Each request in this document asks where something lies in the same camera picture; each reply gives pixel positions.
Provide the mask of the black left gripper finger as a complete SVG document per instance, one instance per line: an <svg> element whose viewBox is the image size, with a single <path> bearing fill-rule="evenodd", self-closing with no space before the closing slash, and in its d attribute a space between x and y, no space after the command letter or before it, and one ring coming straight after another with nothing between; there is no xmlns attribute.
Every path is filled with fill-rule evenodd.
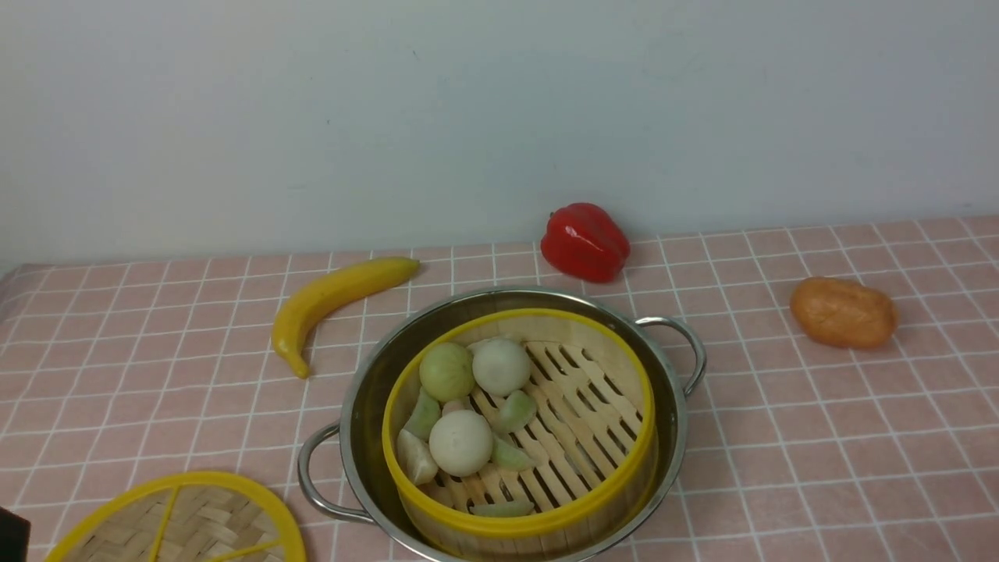
<svg viewBox="0 0 999 562"><path fill-rule="evenodd" d="M0 561L25 562L30 545L30 522L0 508Z"/></svg>

